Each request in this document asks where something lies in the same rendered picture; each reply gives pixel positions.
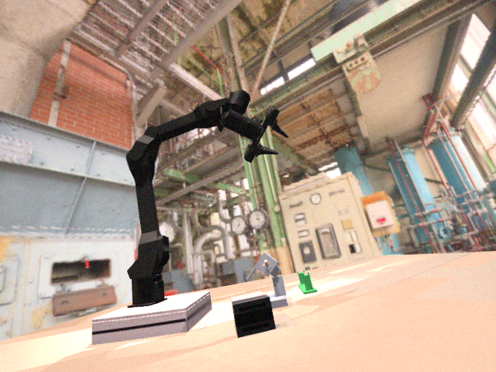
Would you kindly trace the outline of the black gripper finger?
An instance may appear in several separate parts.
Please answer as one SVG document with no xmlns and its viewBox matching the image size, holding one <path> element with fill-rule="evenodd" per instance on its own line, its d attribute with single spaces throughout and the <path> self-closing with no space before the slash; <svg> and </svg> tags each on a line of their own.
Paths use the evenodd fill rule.
<svg viewBox="0 0 496 372">
<path fill-rule="evenodd" d="M 277 151 L 267 148 L 261 145 L 260 143 L 258 143 L 258 146 L 259 146 L 259 151 L 257 152 L 256 157 L 258 157 L 258 155 L 263 155 L 263 154 L 278 154 Z"/>
<path fill-rule="evenodd" d="M 276 132 L 280 133 L 281 135 L 285 136 L 285 137 L 289 137 L 282 128 L 280 128 L 277 124 L 277 119 L 275 120 L 274 124 L 271 126 L 271 128 L 273 130 L 275 130 Z"/>
</svg>

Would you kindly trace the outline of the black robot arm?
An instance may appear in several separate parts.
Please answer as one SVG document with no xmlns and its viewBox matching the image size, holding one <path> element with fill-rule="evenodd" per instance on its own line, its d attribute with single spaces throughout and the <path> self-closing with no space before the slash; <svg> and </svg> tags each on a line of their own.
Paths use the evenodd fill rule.
<svg viewBox="0 0 496 372">
<path fill-rule="evenodd" d="M 138 259 L 127 270 L 133 293 L 133 304 L 127 308 L 152 306 L 167 300 L 161 272 L 172 252 L 168 237 L 160 232 L 153 190 L 155 161 L 161 143 L 195 129 L 216 126 L 219 132 L 225 126 L 237 133 L 249 101 L 250 95 L 243 90 L 230 92 L 228 98 L 206 101 L 187 115 L 150 126 L 126 154 L 128 168 L 136 183 L 141 226 Z"/>
</svg>

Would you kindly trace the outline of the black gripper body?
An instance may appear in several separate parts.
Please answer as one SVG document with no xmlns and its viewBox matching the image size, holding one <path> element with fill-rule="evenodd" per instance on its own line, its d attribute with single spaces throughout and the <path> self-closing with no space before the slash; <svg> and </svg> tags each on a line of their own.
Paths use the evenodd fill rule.
<svg viewBox="0 0 496 372">
<path fill-rule="evenodd" d="M 267 111 L 264 114 L 265 120 L 263 124 L 254 122 L 253 120 L 244 116 L 244 120 L 237 133 L 253 141 L 252 144 L 248 144 L 244 152 L 244 159 L 246 161 L 250 163 L 253 161 L 253 158 L 259 151 L 258 143 L 260 142 L 261 137 L 263 136 L 268 125 L 272 126 L 274 124 L 279 113 L 280 111 L 277 107 L 269 105 Z"/>
</svg>

